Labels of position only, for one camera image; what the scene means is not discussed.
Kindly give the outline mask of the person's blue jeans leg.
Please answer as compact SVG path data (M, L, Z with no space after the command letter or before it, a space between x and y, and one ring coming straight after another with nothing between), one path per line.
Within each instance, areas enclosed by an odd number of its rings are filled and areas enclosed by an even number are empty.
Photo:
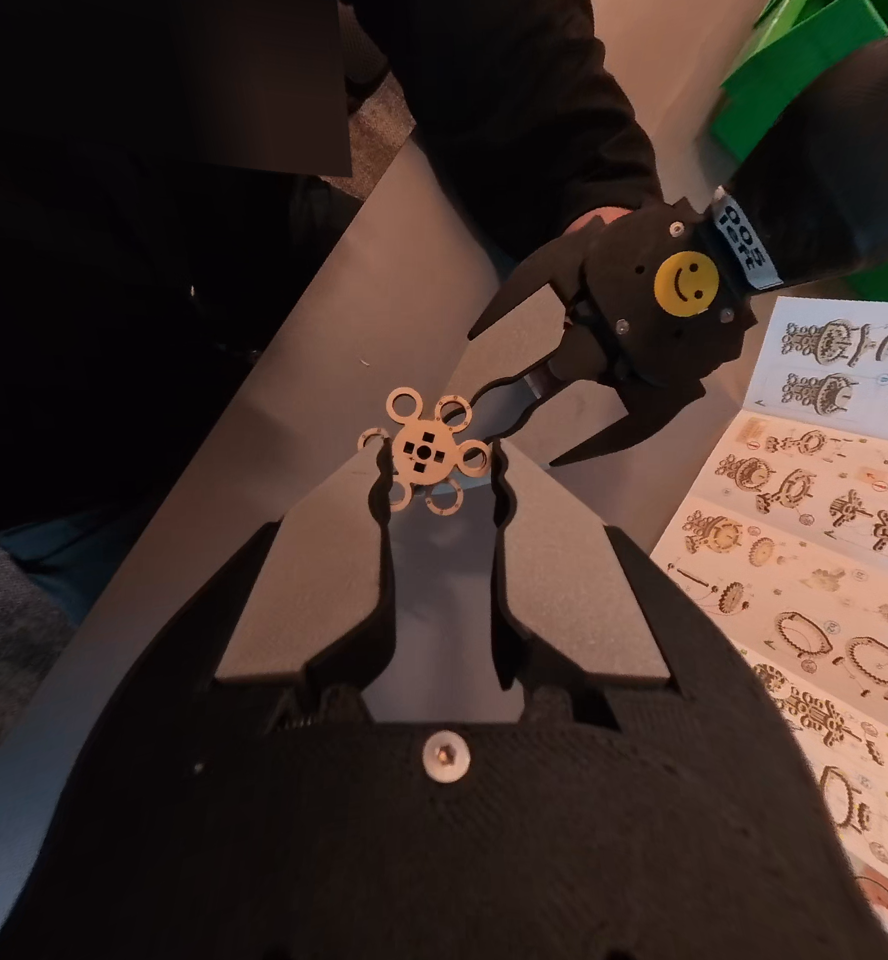
M114 504L0 532L0 549L78 628L154 513Z

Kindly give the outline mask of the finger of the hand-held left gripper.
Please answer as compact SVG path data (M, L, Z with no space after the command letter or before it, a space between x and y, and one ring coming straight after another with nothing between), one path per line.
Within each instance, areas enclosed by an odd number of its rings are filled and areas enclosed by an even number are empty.
M577 380L539 398L521 379L485 394L485 442L509 438L531 460L555 460L620 419L615 390Z
M450 395L474 405L486 391L522 378L559 347L566 308L531 295L472 339L450 376Z

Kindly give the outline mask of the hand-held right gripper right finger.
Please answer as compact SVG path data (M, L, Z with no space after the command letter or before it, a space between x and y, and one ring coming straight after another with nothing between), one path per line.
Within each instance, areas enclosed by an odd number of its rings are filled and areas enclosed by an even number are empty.
M491 650L504 690L659 689L670 671L604 521L495 442Z

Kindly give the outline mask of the folded illustrated instruction booklet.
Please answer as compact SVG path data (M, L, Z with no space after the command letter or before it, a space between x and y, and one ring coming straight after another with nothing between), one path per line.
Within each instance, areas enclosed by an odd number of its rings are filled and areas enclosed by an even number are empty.
M651 556L762 681L888 934L888 302L777 299Z

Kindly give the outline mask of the person's left hand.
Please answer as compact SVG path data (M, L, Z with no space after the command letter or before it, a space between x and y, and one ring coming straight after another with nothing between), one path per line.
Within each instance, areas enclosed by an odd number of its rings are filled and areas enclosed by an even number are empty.
M619 206L597 207L576 217L562 231L561 236L569 236L571 234L581 233L595 236L600 234L600 232L604 230L607 225L610 225L613 222L618 221L620 218L634 212L636 212L634 208Z

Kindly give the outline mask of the green plastic crate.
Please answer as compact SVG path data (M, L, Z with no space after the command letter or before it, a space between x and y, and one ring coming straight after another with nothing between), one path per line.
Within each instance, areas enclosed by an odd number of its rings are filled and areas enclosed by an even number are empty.
M722 82L711 132L742 162L807 84L888 35L888 1L771 1Z

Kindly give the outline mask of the person's dark jacket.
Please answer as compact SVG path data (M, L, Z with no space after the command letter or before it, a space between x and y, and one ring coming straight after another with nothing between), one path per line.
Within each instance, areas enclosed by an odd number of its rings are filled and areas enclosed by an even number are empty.
M0 533L173 483L360 207L314 175L0 141Z

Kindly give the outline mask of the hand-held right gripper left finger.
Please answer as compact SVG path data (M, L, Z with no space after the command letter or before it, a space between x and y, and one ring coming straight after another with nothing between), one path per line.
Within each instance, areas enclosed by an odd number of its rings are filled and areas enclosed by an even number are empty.
M365 690L395 653L388 442L369 442L282 518L214 678Z

